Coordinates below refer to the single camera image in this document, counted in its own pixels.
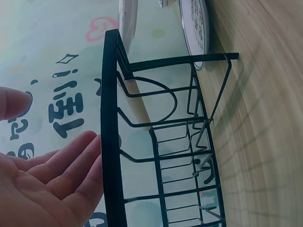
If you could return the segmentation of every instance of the wood grain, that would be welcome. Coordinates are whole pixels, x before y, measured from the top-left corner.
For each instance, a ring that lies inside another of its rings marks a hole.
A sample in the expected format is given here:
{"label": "wood grain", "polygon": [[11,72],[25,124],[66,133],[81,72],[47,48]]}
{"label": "wood grain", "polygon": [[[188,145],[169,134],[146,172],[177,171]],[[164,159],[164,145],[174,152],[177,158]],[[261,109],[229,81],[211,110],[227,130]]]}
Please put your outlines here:
{"label": "wood grain", "polygon": [[[211,52],[239,52],[212,124],[227,226],[303,226],[303,1],[206,0]],[[225,62],[198,73],[208,114]]]}

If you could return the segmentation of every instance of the metal frame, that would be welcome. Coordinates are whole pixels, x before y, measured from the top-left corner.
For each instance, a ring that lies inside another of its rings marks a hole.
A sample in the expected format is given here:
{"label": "metal frame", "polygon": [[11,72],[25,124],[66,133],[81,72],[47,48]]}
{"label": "metal frame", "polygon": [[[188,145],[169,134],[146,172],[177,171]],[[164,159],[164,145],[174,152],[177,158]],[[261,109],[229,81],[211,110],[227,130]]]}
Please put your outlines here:
{"label": "metal frame", "polygon": [[[125,204],[138,200],[147,200],[147,199],[159,199],[161,206],[161,214],[162,221],[164,227],[169,227],[173,223],[180,223],[189,221],[188,220],[178,220],[178,221],[169,221],[167,212],[185,209],[188,207],[196,206],[199,209],[200,216],[196,219],[200,220],[201,224],[198,226],[202,227],[214,227],[221,225],[226,226],[225,223],[225,213],[223,207],[223,197],[220,186],[220,178],[218,172],[218,166],[215,157],[214,145],[210,131],[210,123],[213,120],[214,113],[218,107],[220,98],[222,96],[223,90],[225,88],[228,76],[230,74],[232,63],[231,60],[238,59],[238,53],[218,53],[218,54],[205,54],[205,55],[197,55],[197,56],[183,56],[183,57],[174,57],[174,58],[166,58],[159,60],[151,60],[151,61],[143,61],[130,63],[128,61],[120,34],[118,29],[106,31],[105,34],[105,44],[104,44],[104,53],[103,53],[103,65],[102,65],[102,89],[101,89],[101,149],[102,149],[102,161],[103,161],[103,182],[104,182],[104,193],[105,193],[105,204],[107,211],[107,223],[109,227],[126,227],[126,214],[125,214]],[[204,104],[204,99],[202,96],[201,88],[198,82],[198,77],[196,73],[196,69],[194,66],[194,62],[196,61],[226,61],[228,63],[228,68],[225,73],[225,77],[223,79],[223,84],[218,94],[217,101],[212,110],[211,116],[208,118],[206,113],[206,108]],[[152,83],[157,85],[163,90],[155,91],[155,92],[146,92],[140,94],[129,94],[124,81],[117,71],[117,62],[120,66],[121,72],[126,80],[135,79],[140,81],[145,81],[148,83]],[[142,77],[134,77],[133,72],[138,72],[142,70],[154,69],[164,66],[177,65],[177,64],[190,64],[191,66],[191,75],[190,75],[190,84],[188,87],[181,87],[175,89],[169,89],[169,87],[155,81],[152,79],[142,78]],[[135,97],[144,97],[144,96],[152,96],[156,94],[164,94],[169,93],[172,95],[174,99],[174,108],[166,117],[157,122],[151,123],[132,123],[126,116],[126,114],[117,106],[117,79],[119,80],[123,91],[126,96],[129,98]],[[191,102],[191,94],[192,91],[197,91],[197,96],[195,100],[195,110],[194,112],[190,112],[190,102]],[[187,113],[191,115],[191,117],[183,118],[183,119],[175,119],[169,120],[169,118],[175,112],[178,100],[175,95],[176,92],[179,91],[188,91],[188,103],[187,103]],[[199,116],[197,111],[198,108],[202,109],[203,116]],[[153,154],[152,158],[145,159],[136,159],[131,157],[127,152],[119,149],[119,138],[118,138],[118,114],[127,122],[127,124],[131,127],[147,127],[151,126],[149,130],[152,144],[153,144]],[[197,127],[196,124],[203,124],[202,127]],[[186,135],[180,138],[174,138],[170,140],[157,141],[157,137],[155,135],[155,131],[169,128],[169,127],[178,127],[181,125],[186,126]],[[190,133],[189,127],[192,127],[195,130],[194,133]],[[209,149],[206,147],[199,146],[199,140],[201,139],[204,132],[207,132],[208,140],[209,140]],[[192,138],[193,136],[198,135],[198,140],[194,146],[192,146]],[[158,144],[187,138],[188,139],[188,149],[181,151],[174,151],[170,154],[159,155]],[[207,159],[201,164],[201,169],[196,169],[196,159],[195,156],[201,154],[208,154]],[[120,156],[124,156],[134,163],[145,163],[145,162],[154,162],[157,176],[157,184],[159,193],[156,195],[149,196],[141,196],[136,198],[124,198],[123,187],[122,187],[122,175],[121,175],[121,164],[120,164]],[[161,176],[161,172],[168,168],[162,168],[160,166],[160,161],[175,159],[181,157],[192,157],[192,161],[189,164],[184,164],[180,166],[171,166],[169,168],[175,168],[176,170],[182,169],[184,166],[192,165],[193,166],[193,175],[189,178],[183,178],[175,181],[164,182]],[[199,188],[198,187],[198,175],[200,172],[205,170],[212,170],[212,173],[209,179],[205,180],[210,182],[213,178],[215,179],[215,185],[206,186]],[[184,181],[190,178],[195,179],[196,188],[192,190],[186,190],[181,192],[172,192],[172,193],[164,193],[163,185],[166,183]],[[211,210],[216,207],[211,208],[203,208],[201,206],[199,192],[209,189],[216,189],[219,201],[219,211],[220,215],[215,214]],[[177,208],[167,208],[165,203],[165,198],[175,195],[183,195],[188,193],[197,193],[197,203],[191,206],[186,207],[177,207]],[[219,220],[212,223],[204,223],[202,210],[208,212],[209,214],[214,215]]]}

